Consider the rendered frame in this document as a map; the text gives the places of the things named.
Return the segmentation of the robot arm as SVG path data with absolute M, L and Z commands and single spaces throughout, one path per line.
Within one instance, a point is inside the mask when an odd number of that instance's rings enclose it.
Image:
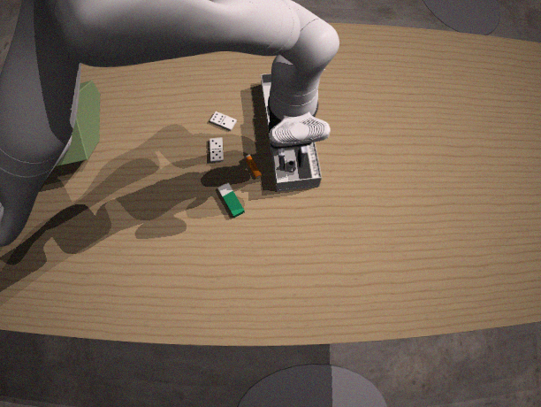
M 22 232 L 71 146 L 81 64 L 276 56 L 272 92 L 300 105 L 316 96 L 338 49 L 335 29 L 292 0 L 22 0 L 0 75 L 0 246 Z

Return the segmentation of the orange aa battery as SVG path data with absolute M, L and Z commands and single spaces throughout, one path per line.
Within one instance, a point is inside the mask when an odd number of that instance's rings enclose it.
M 255 176 L 256 179 L 260 178 L 262 176 L 262 174 L 260 173 L 254 159 L 252 158 L 251 155 L 247 155 L 245 156 L 245 160 L 246 162 L 248 163 L 248 166 L 252 172 L 252 174 Z

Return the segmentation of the white domino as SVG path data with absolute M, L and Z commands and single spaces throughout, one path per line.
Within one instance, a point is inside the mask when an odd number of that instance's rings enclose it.
M 223 139 L 212 138 L 210 139 L 210 162 L 224 161 L 223 157 Z
M 212 116 L 210 122 L 232 131 L 234 125 L 237 122 L 237 119 L 233 119 L 216 111 Z

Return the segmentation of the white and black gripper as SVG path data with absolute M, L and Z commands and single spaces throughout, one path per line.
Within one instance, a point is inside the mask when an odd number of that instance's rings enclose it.
M 329 124 L 315 118 L 318 110 L 318 91 L 316 96 L 308 103 L 291 105 L 278 100 L 270 86 L 268 108 L 270 111 L 270 143 L 273 149 L 278 149 L 280 170 L 285 170 L 284 148 L 291 147 L 300 146 L 297 158 L 299 168 L 303 167 L 305 155 L 308 154 L 307 145 L 312 142 L 323 141 L 330 134 Z

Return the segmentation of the grey three-compartment bin rack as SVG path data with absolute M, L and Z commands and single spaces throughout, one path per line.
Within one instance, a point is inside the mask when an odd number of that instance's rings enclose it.
M 271 88 L 271 73 L 261 74 L 263 87 L 263 102 L 269 133 L 270 111 L 268 108 L 268 98 L 270 96 Z M 308 145 L 309 154 L 305 155 L 304 166 L 299 168 L 298 164 L 298 150 L 300 147 L 286 148 L 285 150 L 285 170 L 280 170 L 278 161 L 278 149 L 273 149 L 270 146 L 272 164 L 276 182 L 277 192 L 287 191 L 301 188 L 315 188 L 320 187 L 322 179 L 320 165 L 318 161 L 316 143 L 312 142 Z M 274 155 L 273 155 L 274 154 Z M 296 170 L 293 173 L 287 171 L 286 161 L 289 159 L 295 160 Z

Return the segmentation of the green and white eraser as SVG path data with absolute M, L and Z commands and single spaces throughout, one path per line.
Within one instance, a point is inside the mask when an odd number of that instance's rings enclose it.
M 225 200 L 225 203 L 228 206 L 234 218 L 238 217 L 239 215 L 245 212 L 242 205 L 240 204 L 240 201 L 238 200 L 237 196 L 234 194 L 228 182 L 225 185 L 219 187 L 218 191 L 220 192 L 221 196 Z

